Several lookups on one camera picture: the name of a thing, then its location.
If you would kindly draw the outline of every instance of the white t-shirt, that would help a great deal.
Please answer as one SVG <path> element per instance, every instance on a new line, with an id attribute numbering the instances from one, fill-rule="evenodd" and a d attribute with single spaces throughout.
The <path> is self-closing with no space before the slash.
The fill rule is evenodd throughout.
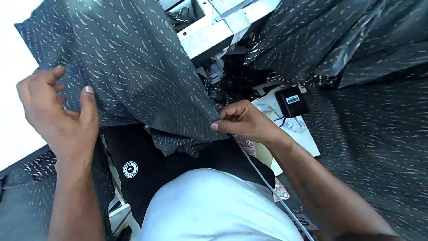
<path id="1" fill-rule="evenodd" d="M 158 190 L 141 241 L 299 241 L 267 187 L 213 169 L 186 172 Z"/>

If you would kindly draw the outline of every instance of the white wall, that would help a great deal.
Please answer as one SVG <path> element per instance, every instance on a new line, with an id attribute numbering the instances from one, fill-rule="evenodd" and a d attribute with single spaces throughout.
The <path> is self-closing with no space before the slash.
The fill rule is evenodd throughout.
<path id="1" fill-rule="evenodd" d="M 13 26 L 41 2 L 0 0 L 0 171 L 46 144 L 25 120 L 16 91 L 16 84 L 38 65 Z"/>

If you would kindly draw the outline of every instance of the black power adapter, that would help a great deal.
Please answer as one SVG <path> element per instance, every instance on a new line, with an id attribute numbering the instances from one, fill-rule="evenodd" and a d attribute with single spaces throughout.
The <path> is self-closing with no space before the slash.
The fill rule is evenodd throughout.
<path id="1" fill-rule="evenodd" d="M 275 97 L 285 118 L 293 118 L 309 113 L 308 106 L 297 86 L 277 91 L 275 92 Z"/>

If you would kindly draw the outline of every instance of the gray cloth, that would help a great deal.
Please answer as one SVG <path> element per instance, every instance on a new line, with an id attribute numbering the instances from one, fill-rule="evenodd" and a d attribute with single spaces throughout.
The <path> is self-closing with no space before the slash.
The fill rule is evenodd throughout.
<path id="1" fill-rule="evenodd" d="M 339 87 L 428 62 L 427 0 L 283 0 L 245 64 L 303 85 Z"/>
<path id="2" fill-rule="evenodd" d="M 102 126 L 145 123 L 165 155 L 227 136 L 165 12 L 154 0 L 46 0 L 15 25 L 41 69 L 67 67 L 65 107 L 95 88 Z"/>
<path id="3" fill-rule="evenodd" d="M 320 163 L 400 235 L 428 241 L 428 79 L 397 78 L 310 91 L 304 94 L 310 112 L 303 118 Z"/>
<path id="4" fill-rule="evenodd" d="M 45 241 L 48 239 L 54 201 L 56 157 L 48 150 L 34 160 L 24 158 L 0 172 L 1 240 Z M 114 197 L 112 176 L 101 140 L 95 145 L 92 177 L 98 198 L 107 241 L 113 234 L 108 205 Z"/>

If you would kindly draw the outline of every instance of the lap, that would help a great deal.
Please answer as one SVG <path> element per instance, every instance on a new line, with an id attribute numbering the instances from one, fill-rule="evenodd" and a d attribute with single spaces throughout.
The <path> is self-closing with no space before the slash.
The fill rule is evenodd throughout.
<path id="1" fill-rule="evenodd" d="M 193 169 L 216 169 L 265 186 L 233 139 L 212 142 L 199 152 L 197 158 L 177 152 L 165 157 L 144 130 L 144 124 L 103 127 L 103 133 L 119 173 L 123 196 L 140 225 L 157 190 Z M 256 158 L 250 158 L 274 188 L 272 170 Z"/>

